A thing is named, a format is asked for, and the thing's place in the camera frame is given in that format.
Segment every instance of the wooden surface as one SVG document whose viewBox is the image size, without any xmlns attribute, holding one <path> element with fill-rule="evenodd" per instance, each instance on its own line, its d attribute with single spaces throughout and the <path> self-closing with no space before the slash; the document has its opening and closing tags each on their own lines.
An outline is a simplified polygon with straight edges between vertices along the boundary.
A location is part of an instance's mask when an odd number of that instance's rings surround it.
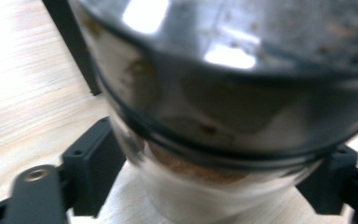
<svg viewBox="0 0 358 224">
<path fill-rule="evenodd" d="M 0 200 L 17 174 L 39 164 L 60 164 L 61 153 L 105 116 L 103 97 L 90 94 L 41 1 L 0 1 Z M 350 146 L 358 150 L 358 137 Z M 72 222 L 170 223 L 148 211 L 151 205 L 135 177 L 126 164 L 101 216 Z M 248 218 L 249 223 L 348 221 L 348 215 L 314 215 L 295 189 Z"/>
</svg>

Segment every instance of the brown powder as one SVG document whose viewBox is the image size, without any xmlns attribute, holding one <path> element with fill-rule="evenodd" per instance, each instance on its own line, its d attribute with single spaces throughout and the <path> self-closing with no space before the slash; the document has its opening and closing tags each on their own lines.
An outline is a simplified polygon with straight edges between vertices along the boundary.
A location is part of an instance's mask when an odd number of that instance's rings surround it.
<svg viewBox="0 0 358 224">
<path fill-rule="evenodd" d="M 232 174 L 221 171 L 216 171 L 212 169 L 208 169 L 206 167 L 201 167 L 187 161 L 183 161 L 177 159 L 165 152 L 162 152 L 158 149 L 152 148 L 150 149 L 156 159 L 161 162 L 161 164 L 165 165 L 169 170 L 190 177 L 195 177 L 197 179 L 201 179 L 203 181 L 217 184 L 217 185 L 225 185 L 234 183 L 246 177 L 246 175 L 240 174 Z"/>
</svg>

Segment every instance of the transparent jar body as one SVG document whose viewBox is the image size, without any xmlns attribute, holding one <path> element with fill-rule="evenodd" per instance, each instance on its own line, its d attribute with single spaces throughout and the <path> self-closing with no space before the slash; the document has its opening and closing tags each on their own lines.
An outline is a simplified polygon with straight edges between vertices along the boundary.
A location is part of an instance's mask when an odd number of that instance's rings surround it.
<svg viewBox="0 0 358 224">
<path fill-rule="evenodd" d="M 319 164 L 264 172 L 232 173 L 177 159 L 130 130 L 111 110 L 117 140 L 149 201 L 175 223 L 215 223 L 272 200 L 308 176 Z"/>
</svg>

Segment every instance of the table top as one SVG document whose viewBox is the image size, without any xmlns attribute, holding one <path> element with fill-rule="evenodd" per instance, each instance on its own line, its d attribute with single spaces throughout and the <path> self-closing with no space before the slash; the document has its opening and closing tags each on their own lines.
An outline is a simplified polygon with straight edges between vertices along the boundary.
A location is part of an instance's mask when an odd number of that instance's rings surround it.
<svg viewBox="0 0 358 224">
<path fill-rule="evenodd" d="M 36 165 L 59 165 L 61 154 L 107 115 L 103 96 L 90 93 L 43 3 L 0 1 L 0 201 L 9 196 L 16 175 Z M 358 150 L 358 135 L 349 145 Z M 317 216 L 289 189 L 244 216 L 248 223 L 346 223 L 350 213 Z M 153 210 L 128 163 L 100 216 L 71 221 L 171 223 Z"/>
</svg>

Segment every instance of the wooden table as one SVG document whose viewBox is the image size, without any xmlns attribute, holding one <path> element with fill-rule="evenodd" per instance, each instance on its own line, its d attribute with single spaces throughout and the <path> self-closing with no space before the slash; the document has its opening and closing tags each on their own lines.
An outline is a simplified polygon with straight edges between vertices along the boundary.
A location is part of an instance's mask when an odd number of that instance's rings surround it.
<svg viewBox="0 0 358 224">
<path fill-rule="evenodd" d="M 39 164 L 60 164 L 61 153 L 105 116 L 103 97 L 90 94 L 41 1 L 0 1 L 0 200 L 9 195 L 17 174 Z M 358 137 L 350 146 L 358 150 Z M 101 216 L 75 217 L 72 222 L 170 223 L 145 211 L 150 204 L 135 181 L 126 164 Z M 250 223 L 348 220 L 348 213 L 314 215 L 295 189 L 263 209 L 253 211 Z"/>
</svg>

